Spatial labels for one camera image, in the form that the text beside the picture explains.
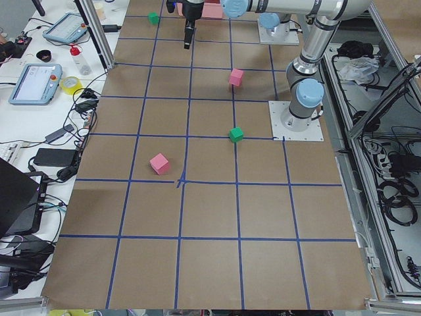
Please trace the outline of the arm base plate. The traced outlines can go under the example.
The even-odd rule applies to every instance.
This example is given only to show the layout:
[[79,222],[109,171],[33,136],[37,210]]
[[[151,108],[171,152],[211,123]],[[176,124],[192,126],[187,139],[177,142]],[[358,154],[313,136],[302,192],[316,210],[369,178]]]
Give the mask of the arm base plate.
[[289,101],[269,101],[272,137],[279,141],[323,142],[324,137],[317,113],[300,119],[289,112]]
[[295,23],[290,21],[277,25],[273,29],[265,28],[258,22],[259,41],[267,45],[298,46],[299,37]]

